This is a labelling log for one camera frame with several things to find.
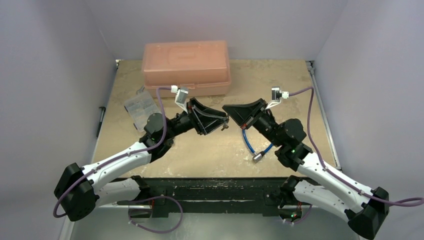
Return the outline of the blue cable lock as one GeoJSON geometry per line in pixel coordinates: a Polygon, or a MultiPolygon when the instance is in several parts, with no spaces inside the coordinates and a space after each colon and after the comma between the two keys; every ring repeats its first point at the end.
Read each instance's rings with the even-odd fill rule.
{"type": "Polygon", "coordinates": [[[260,148],[260,149],[255,149],[252,144],[250,143],[246,130],[242,129],[241,130],[241,135],[242,135],[242,139],[243,142],[245,144],[245,146],[247,147],[247,150],[250,152],[250,154],[252,155],[252,162],[254,164],[257,164],[258,162],[260,162],[264,156],[273,148],[273,144],[266,144],[264,147],[260,148]]]}

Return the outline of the small silver keys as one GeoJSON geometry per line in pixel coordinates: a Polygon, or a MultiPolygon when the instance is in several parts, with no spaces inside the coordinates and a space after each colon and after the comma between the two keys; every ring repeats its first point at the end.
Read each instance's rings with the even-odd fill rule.
{"type": "Polygon", "coordinates": [[[221,129],[221,131],[224,131],[224,130],[226,130],[226,129],[228,129],[228,128],[229,128],[228,122],[225,122],[225,123],[222,125],[222,129],[221,129]]]}

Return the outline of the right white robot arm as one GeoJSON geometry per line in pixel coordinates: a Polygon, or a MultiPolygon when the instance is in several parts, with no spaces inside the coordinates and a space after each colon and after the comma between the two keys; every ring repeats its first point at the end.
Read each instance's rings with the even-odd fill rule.
{"type": "Polygon", "coordinates": [[[292,178],[281,189],[288,204],[296,200],[310,203],[346,221],[359,236],[373,240],[389,214],[389,193],[353,180],[320,160],[317,150],[303,143],[307,134],[301,121],[290,118],[278,123],[267,103],[260,98],[248,104],[226,104],[223,110],[241,129],[255,128],[278,149],[278,161],[318,183],[316,190],[303,180],[292,178]]]}

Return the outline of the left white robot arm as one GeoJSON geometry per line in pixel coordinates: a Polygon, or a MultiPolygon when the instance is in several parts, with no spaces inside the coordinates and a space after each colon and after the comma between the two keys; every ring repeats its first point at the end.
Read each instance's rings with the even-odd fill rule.
{"type": "Polygon", "coordinates": [[[196,98],[185,103],[185,110],[169,119],[165,110],[151,114],[144,126],[145,134],[133,145],[96,163],[68,165],[55,189],[55,218],[79,221],[91,213],[104,199],[100,191],[113,180],[135,168],[162,158],[172,147],[175,137],[190,130],[206,136],[216,129],[228,127],[229,117],[220,110],[201,104],[196,98]]]}

